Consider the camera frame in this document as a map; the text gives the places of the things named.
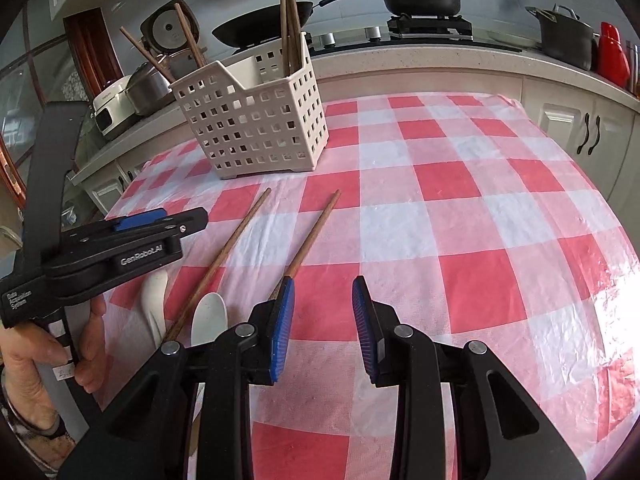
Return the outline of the person's left hand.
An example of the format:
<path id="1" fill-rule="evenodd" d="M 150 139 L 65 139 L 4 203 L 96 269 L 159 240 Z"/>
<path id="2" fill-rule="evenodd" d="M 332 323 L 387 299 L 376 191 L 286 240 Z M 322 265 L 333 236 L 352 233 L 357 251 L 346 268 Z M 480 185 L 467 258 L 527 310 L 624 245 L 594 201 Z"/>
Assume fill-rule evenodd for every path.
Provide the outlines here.
<path id="1" fill-rule="evenodd" d="M 106 349 L 102 296 L 90 301 L 90 318 L 82 332 L 75 379 L 88 393 L 101 388 L 106 373 Z M 6 393 L 21 415 L 38 430 L 51 429 L 58 413 L 38 374 L 37 363 L 52 366 L 67 363 L 66 351 L 48 332 L 32 323 L 1 329 L 1 353 L 6 369 Z"/>

